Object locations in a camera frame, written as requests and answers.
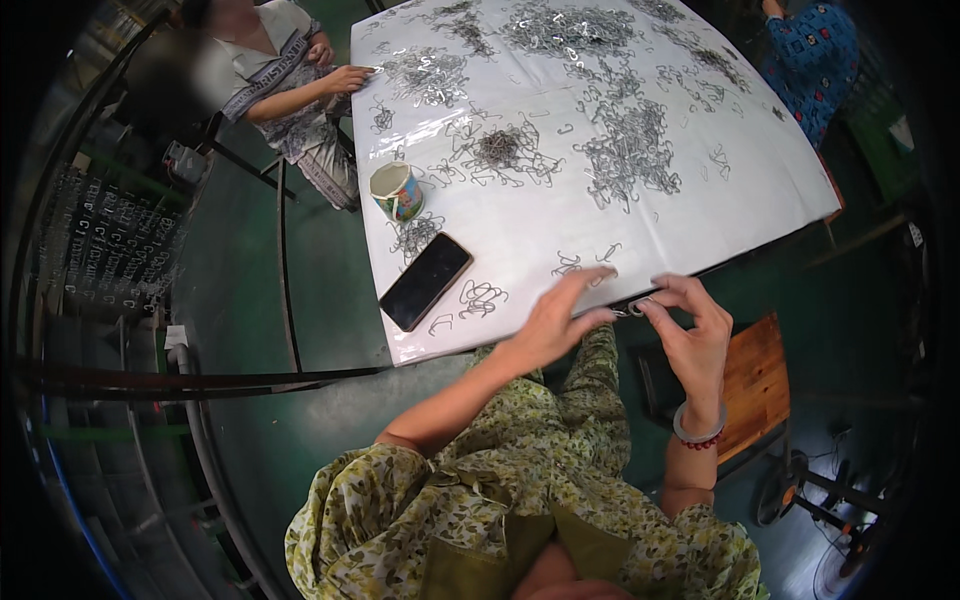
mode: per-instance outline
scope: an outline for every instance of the plastic table cover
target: plastic table cover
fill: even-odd
[[[413,331],[404,333],[381,311],[395,365],[509,337],[570,269],[609,265],[618,272],[587,288],[579,313],[652,289],[651,276],[700,272],[839,208],[803,132],[747,60],[686,6],[656,2],[681,15],[664,22],[639,10],[650,4],[413,0],[353,25],[353,64],[383,66],[414,53],[424,65],[424,79],[402,71],[410,67],[379,72],[352,96],[377,295],[432,231],[445,231],[474,256]],[[586,39],[535,40],[551,54],[510,40],[524,15],[566,19],[581,14],[571,9],[590,8],[606,12],[600,25],[616,18],[629,28],[632,38],[613,49],[618,56],[605,56],[602,44],[590,47],[596,24],[586,18],[566,24],[567,32],[581,27]],[[467,12],[486,42],[479,53],[456,31]],[[697,61],[698,49],[726,57],[732,77]],[[633,78],[626,82],[633,94],[622,93],[624,73]],[[651,150],[668,158],[669,185],[679,191],[636,180],[625,201],[609,189],[596,193],[595,169],[616,176],[603,152],[595,161],[584,152],[591,140],[617,136],[598,116],[601,104],[607,114],[659,107],[658,148]],[[497,131],[523,132],[518,152],[530,168],[484,168],[479,144]],[[413,165],[424,195],[420,218],[429,220],[404,226],[421,227],[407,240],[413,252],[398,247],[398,227],[370,195],[372,173],[397,158]]]

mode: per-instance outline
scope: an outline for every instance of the green floral dress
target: green floral dress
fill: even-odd
[[[483,360],[488,348],[477,351]],[[704,504],[672,521],[620,477],[630,431],[613,329],[585,338],[554,395],[516,379],[433,460],[393,444],[320,469],[287,530],[306,598],[509,597],[558,536],[583,579],[641,598],[754,598],[743,527]]]

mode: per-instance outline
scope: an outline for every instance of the sleeve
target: sleeve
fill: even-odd
[[[767,31],[773,39],[774,52],[790,69],[799,69],[805,63],[804,50],[807,45],[797,24],[782,18],[767,19]]]
[[[379,536],[417,495],[426,459],[394,444],[352,450],[317,471],[287,528],[287,570],[305,598],[325,597],[324,577],[342,556]]]
[[[820,14],[818,7],[825,7],[826,12]],[[774,51],[787,68],[802,70],[821,60],[827,53],[829,32],[824,34],[823,24],[832,18],[830,9],[829,5],[811,4],[790,18],[767,19],[767,30],[773,38]]]
[[[743,525],[721,521],[706,504],[686,507],[673,524],[695,553],[689,557],[684,598],[756,598],[760,557]]]
[[[257,102],[263,100],[266,94],[250,84],[247,80],[240,77],[239,73],[233,75],[233,93],[227,104],[221,108],[221,112],[231,122],[236,123]]]

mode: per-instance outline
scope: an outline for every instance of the chair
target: chair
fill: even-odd
[[[783,456],[790,456],[790,387],[777,314],[770,313],[749,326],[735,325],[733,330],[724,368],[727,424],[717,446],[718,464],[743,456],[732,467],[722,469],[718,484],[778,442],[783,442]],[[683,386],[670,370],[659,342],[640,348],[636,360],[646,396],[646,417],[672,431],[673,415],[685,399]]]

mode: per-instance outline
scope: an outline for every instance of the red bead bracelet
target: red bead bracelet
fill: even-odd
[[[721,437],[721,436],[723,436],[723,428],[721,428],[720,431],[717,432],[717,435],[713,436],[712,438],[710,438],[710,439],[707,440],[706,442],[700,442],[700,443],[698,443],[698,444],[691,444],[690,442],[685,442],[685,441],[683,441],[683,440],[680,440],[680,443],[683,444],[683,445],[685,445],[686,447],[690,448],[691,450],[705,450],[705,449],[711,447],[712,445],[717,444],[718,442],[720,442],[720,437]]]

